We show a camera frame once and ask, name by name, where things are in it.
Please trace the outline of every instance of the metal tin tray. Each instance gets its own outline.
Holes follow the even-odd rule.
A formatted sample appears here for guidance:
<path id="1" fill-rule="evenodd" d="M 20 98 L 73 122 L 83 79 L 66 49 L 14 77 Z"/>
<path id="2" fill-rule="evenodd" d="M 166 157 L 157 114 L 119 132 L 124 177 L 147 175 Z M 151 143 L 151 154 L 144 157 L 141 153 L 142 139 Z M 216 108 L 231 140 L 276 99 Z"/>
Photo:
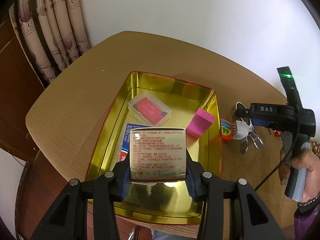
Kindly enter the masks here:
<path id="1" fill-rule="evenodd" d="M 120 88 L 100 132 L 86 180 L 95 179 L 113 169 L 119 160 L 119 143 L 127 123 L 139 124 L 128 111 L 128 102 L 148 90 L 171 110 L 171 117 L 162 125 L 186 128 L 199 107 L 215 116 L 214 123 L 197 141 L 187 138 L 192 160 L 205 170 L 221 176 L 222 141 L 216 94 L 199 84 L 144 72 L 129 73 Z M 157 183 L 154 186 L 132 184 L 122 203 L 115 203 L 116 214 L 130 219 L 164 224 L 198 224 L 202 203 L 188 195 L 184 181 Z"/>

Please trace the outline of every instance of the curtain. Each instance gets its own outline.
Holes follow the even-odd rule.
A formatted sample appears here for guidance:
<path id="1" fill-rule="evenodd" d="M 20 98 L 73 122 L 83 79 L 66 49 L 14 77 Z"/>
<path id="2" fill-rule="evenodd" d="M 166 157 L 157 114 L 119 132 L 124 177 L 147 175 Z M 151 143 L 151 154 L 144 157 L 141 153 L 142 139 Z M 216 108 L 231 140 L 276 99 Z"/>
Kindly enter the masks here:
<path id="1" fill-rule="evenodd" d="M 80 0 L 16 0 L 9 15 L 44 87 L 90 49 Z"/>

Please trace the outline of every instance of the wooden cabinet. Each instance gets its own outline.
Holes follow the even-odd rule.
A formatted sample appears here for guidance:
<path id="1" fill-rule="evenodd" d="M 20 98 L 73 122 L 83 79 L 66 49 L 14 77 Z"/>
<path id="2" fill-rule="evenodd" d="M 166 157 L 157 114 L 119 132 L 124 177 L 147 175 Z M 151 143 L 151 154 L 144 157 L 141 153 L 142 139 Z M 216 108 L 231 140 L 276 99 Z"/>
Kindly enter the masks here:
<path id="1" fill-rule="evenodd" d="M 25 118 L 43 90 L 6 17 L 0 24 L 0 148 L 25 161 L 38 152 Z"/>

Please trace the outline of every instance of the wooden floor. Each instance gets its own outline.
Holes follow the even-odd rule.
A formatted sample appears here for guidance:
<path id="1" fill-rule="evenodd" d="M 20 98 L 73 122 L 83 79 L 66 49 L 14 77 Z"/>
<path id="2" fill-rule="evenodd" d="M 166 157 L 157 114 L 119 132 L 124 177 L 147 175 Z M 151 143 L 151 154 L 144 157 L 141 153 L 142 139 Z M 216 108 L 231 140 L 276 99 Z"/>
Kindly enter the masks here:
<path id="1" fill-rule="evenodd" d="M 67 181 L 55 170 L 47 158 L 40 153 L 31 168 L 24 192 L 22 193 L 20 231 L 25 240 L 31 237 L 44 213 L 66 183 Z M 88 240 L 94 240 L 92 213 L 92 205 L 88 204 Z M 136 226 L 120 217 L 117 217 L 117 224 L 121 240 L 128 239 L 131 230 Z M 140 228 L 139 239 L 151 240 L 150 229 Z"/>

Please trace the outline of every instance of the table top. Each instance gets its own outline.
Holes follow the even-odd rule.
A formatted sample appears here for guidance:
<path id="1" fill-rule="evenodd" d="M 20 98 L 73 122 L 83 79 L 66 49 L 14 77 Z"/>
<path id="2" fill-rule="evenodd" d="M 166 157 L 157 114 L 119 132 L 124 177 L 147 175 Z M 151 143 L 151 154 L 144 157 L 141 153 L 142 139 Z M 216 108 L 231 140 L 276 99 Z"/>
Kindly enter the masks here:
<path id="1" fill-rule="evenodd" d="M 252 102 L 286 103 L 286 98 L 262 78 L 214 52 L 153 34 L 118 33 L 72 63 L 41 94 L 27 114 L 26 125 L 32 138 L 66 180 L 85 179 L 110 103 L 128 73 L 135 70 L 213 88 L 220 117 L 229 121 L 232 121 L 231 109 L 237 101 L 246 106 Z M 263 150 L 249 144 L 249 150 L 242 155 L 240 141 L 223 144 L 223 179 L 246 178 L 255 187 L 278 164 L 280 139 L 264 127 L 256 130 L 265 142 Z M 293 224 L 297 204 L 284 196 L 284 186 L 280 185 L 277 172 L 258 194 L 281 227 Z M 189 237 L 196 237 L 197 233 L 197 226 L 193 225 L 140 224 Z M 228 238 L 228 225 L 226 204 L 225 238 Z"/>

